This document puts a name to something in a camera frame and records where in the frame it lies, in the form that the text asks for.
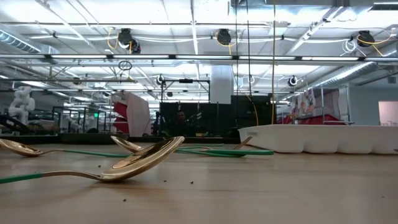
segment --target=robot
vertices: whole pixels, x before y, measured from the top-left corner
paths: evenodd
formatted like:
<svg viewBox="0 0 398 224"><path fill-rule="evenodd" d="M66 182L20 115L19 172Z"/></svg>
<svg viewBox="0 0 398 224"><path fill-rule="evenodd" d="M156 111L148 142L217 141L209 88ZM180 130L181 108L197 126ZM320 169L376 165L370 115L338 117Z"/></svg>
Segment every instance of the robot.
<svg viewBox="0 0 398 224"><path fill-rule="evenodd" d="M14 93L14 100L8 108L10 116L18 116L22 124L27 124L29 112L35 110L35 100L29 95L32 92L31 87L21 86Z"/></svg>

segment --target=white pillar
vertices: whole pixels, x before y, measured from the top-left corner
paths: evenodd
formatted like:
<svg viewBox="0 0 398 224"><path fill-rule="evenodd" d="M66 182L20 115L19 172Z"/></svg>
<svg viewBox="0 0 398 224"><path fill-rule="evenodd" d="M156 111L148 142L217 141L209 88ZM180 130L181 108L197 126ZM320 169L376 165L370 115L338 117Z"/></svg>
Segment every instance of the white pillar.
<svg viewBox="0 0 398 224"><path fill-rule="evenodd" d="M210 103L231 104L234 91L232 66L216 65L211 67Z"/></svg>

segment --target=white plastic tray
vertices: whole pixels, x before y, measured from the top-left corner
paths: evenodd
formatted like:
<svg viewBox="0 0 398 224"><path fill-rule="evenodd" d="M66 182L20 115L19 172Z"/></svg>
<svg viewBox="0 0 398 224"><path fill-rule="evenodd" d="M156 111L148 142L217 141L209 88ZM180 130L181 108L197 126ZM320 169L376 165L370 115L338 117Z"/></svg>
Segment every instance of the white plastic tray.
<svg viewBox="0 0 398 224"><path fill-rule="evenodd" d="M241 141L275 152L397 154L398 127L274 124L239 130Z"/></svg>

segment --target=ceiling light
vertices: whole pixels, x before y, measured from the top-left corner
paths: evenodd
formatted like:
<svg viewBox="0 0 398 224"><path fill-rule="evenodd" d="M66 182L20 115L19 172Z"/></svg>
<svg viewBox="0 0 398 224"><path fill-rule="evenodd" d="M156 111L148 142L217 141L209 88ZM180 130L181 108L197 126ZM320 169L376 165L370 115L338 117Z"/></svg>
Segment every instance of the ceiling light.
<svg viewBox="0 0 398 224"><path fill-rule="evenodd" d="M106 52L111 52L111 54L114 54L113 51L111 49L104 49L104 51Z"/></svg>
<svg viewBox="0 0 398 224"><path fill-rule="evenodd" d="M224 55L176 55L176 59L202 59L202 60L212 60L212 59L222 59L230 60L232 56Z"/></svg>
<svg viewBox="0 0 398 224"><path fill-rule="evenodd" d="M239 56L241 60L249 60L249 56ZM294 60L295 57L275 56L275 60ZM250 56L250 60L273 60L272 56Z"/></svg>
<svg viewBox="0 0 398 224"><path fill-rule="evenodd" d="M60 92L57 92L57 91L53 91L53 93L55 93L57 95L60 95L60 96L69 97L68 95L66 95L64 93L60 93Z"/></svg>
<svg viewBox="0 0 398 224"><path fill-rule="evenodd" d="M168 55L114 55L117 59L169 59Z"/></svg>
<svg viewBox="0 0 398 224"><path fill-rule="evenodd" d="M41 83L41 82L32 82L32 81L22 81L22 83L32 85L32 86L37 86L37 87L47 87L46 84Z"/></svg>
<svg viewBox="0 0 398 224"><path fill-rule="evenodd" d="M44 58L44 55L39 54L0 54L0 58Z"/></svg>
<svg viewBox="0 0 398 224"><path fill-rule="evenodd" d="M64 90L62 90L62 89L49 89L48 91L79 91L79 90L77 90L77 89L64 89Z"/></svg>
<svg viewBox="0 0 398 224"><path fill-rule="evenodd" d="M69 58L69 59L75 59L75 58L106 58L106 55L51 55L52 58Z"/></svg>
<svg viewBox="0 0 398 224"><path fill-rule="evenodd" d="M337 61L345 61L345 60L358 60L359 57L303 57L302 60L337 60Z"/></svg>
<svg viewBox="0 0 398 224"><path fill-rule="evenodd" d="M380 62L380 61L385 61L385 62L398 62L398 58L396 57L367 57L365 58L365 61L372 61L372 62Z"/></svg>
<svg viewBox="0 0 398 224"><path fill-rule="evenodd" d="M373 4L398 4L398 2L375 2Z"/></svg>
<svg viewBox="0 0 398 224"><path fill-rule="evenodd" d="M91 98L80 97L80 96L74 96L74 98L75 98L76 100L81 100L81 101L90 101L90 100L93 100L93 99L91 99Z"/></svg>

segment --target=yellow cable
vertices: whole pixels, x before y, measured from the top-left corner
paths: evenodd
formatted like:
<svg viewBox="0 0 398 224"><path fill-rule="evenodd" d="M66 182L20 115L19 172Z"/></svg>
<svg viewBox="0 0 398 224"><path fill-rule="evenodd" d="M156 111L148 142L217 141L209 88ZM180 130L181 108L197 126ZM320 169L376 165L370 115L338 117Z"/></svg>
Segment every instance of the yellow cable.
<svg viewBox="0 0 398 224"><path fill-rule="evenodd" d="M385 56L380 52L380 50L377 49L377 47L376 47L374 44L372 44L372 46L376 49L376 51L377 51L382 57L385 57Z"/></svg>
<svg viewBox="0 0 398 224"><path fill-rule="evenodd" d="M220 44L220 45L223 46L223 47L228 47L228 48L229 48L229 55L231 55L231 47L233 47L233 46L234 46L236 43L238 43L238 42L235 42L235 44L233 44L233 45L224 45L224 44L220 43L220 42L217 40L218 32L216 33L215 37L216 37L215 40L217 41L218 44Z"/></svg>
<svg viewBox="0 0 398 224"><path fill-rule="evenodd" d="M247 94L244 94L248 99L249 99L249 101L251 102L251 104L253 104L253 107L254 107L254 113L256 114L256 124L257 124L257 126L259 125L259 117L258 117L258 115L257 115L257 108L256 108L256 106L255 106L255 104L253 103L253 101L250 99L250 97L247 95Z"/></svg>
<svg viewBox="0 0 398 224"><path fill-rule="evenodd" d="M357 36L356 36L356 39L359 40L359 41L362 42L362 43L365 43L365 44L381 44L381 43L384 43L384 42L390 40L390 38L391 38L391 35L390 35L386 40L382 40L382 41L380 41L380 42L374 42L374 43L372 43L372 42L366 42L366 41L360 40L360 39L359 39L360 36L361 36L361 34L357 35Z"/></svg>
<svg viewBox="0 0 398 224"><path fill-rule="evenodd" d="M109 43L109 38L111 37L111 29L109 29L109 32L108 32L108 46L111 48L111 49L116 49L117 47L118 47L118 42L119 42L119 33L118 33L118 35L116 36L116 45L114 46L114 47L112 47L111 46L111 44Z"/></svg>
<svg viewBox="0 0 398 224"><path fill-rule="evenodd" d="M274 77L275 77L275 24L276 24L276 0L274 0L274 49L272 53L272 96L271 96L271 104L272 104L272 115L271 115L271 124L274 124L275 120L275 100L274 100Z"/></svg>

